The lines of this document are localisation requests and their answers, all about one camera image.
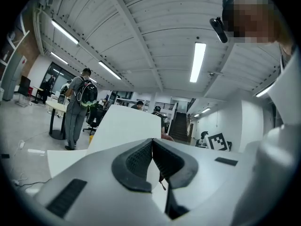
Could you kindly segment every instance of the light fixture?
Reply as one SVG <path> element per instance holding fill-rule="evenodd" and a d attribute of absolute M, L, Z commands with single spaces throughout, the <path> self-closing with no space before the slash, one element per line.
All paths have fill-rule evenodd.
<path fill-rule="evenodd" d="M 198 75 L 199 75 L 199 72 L 201 71 L 201 66 L 203 63 L 205 50 L 206 50 L 206 44 L 195 43 L 190 82 L 195 83 L 198 81 Z"/>
<path fill-rule="evenodd" d="M 66 65 L 68 64 L 66 61 L 64 61 L 61 57 L 57 56 L 55 53 L 51 52 L 51 54 L 56 58 L 58 58 L 59 60 L 61 60 L 62 62 L 64 62 Z"/>
<path fill-rule="evenodd" d="M 62 28 L 56 21 L 51 20 L 52 25 L 57 28 L 60 32 L 62 32 L 68 39 L 70 39 L 73 43 L 78 44 L 79 41 L 74 38 L 71 34 L 69 34 L 64 28 Z"/>
<path fill-rule="evenodd" d="M 120 78 L 116 73 L 114 73 L 108 66 L 106 66 L 106 65 L 104 64 L 103 61 L 99 61 L 98 63 L 99 63 L 103 68 L 105 68 L 107 71 L 109 71 L 112 75 L 114 75 L 117 79 L 121 80 L 121 78 Z"/>
<path fill-rule="evenodd" d="M 207 109 L 203 110 L 201 113 L 205 113 L 205 112 L 207 112 L 209 110 L 211 110 L 211 108 L 207 108 Z"/>
<path fill-rule="evenodd" d="M 57 73 L 59 73 L 59 74 L 61 74 L 61 75 L 64 75 L 63 73 L 61 73 L 61 72 L 58 72 L 56 69 L 53 69 L 55 72 L 57 72 Z"/>
<path fill-rule="evenodd" d="M 269 91 L 270 88 L 272 88 L 274 83 L 270 84 L 269 86 L 267 86 L 265 89 L 263 89 L 262 91 L 258 92 L 256 94 L 256 97 L 260 97 L 263 96 L 265 93 L 267 93 Z"/>

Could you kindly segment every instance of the staircase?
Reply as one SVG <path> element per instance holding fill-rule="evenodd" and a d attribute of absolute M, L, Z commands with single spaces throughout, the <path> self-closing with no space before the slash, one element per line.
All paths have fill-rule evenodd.
<path fill-rule="evenodd" d="M 171 132 L 171 137 L 175 140 L 187 142 L 187 121 L 186 114 L 177 112 L 175 122 Z"/>

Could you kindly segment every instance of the black backpack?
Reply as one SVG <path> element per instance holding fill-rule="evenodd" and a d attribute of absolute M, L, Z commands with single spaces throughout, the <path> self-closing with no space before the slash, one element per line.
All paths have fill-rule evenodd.
<path fill-rule="evenodd" d="M 76 92 L 76 100 L 81 108 L 89 108 L 96 104 L 97 100 L 97 87 L 91 82 L 91 80 L 85 80 L 80 76 L 82 83 Z"/>

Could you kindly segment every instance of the white ceiling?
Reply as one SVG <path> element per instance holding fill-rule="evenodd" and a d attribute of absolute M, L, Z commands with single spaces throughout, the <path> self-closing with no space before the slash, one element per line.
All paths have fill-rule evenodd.
<path fill-rule="evenodd" d="M 69 65 L 57 63 L 74 75 L 85 66 L 91 68 L 91 77 L 102 89 L 163 91 L 172 96 L 212 98 L 216 103 L 237 88 L 255 93 L 277 73 L 277 45 L 251 47 L 218 40 L 209 19 L 221 16 L 222 0 L 47 2 L 41 9 L 38 36 L 46 54 L 53 51 L 66 60 Z M 54 29 L 52 18 L 79 45 Z M 190 83 L 195 42 L 207 47 L 198 81 Z M 100 59 L 110 63 L 122 80 L 103 69 Z M 223 75 L 210 76 L 209 72 Z"/>

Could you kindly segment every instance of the black rubber pad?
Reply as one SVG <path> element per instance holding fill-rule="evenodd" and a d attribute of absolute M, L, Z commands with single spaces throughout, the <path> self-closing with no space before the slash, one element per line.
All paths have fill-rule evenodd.
<path fill-rule="evenodd" d="M 218 158 L 215 159 L 215 161 L 225 163 L 225 164 L 228 164 L 228 165 L 231 165 L 231 166 L 236 166 L 236 164 L 238 163 L 238 161 L 223 158 L 223 157 L 218 157 Z"/>
<path fill-rule="evenodd" d="M 47 206 L 47 209 L 55 215 L 63 218 L 86 184 L 86 181 L 73 179 Z"/>

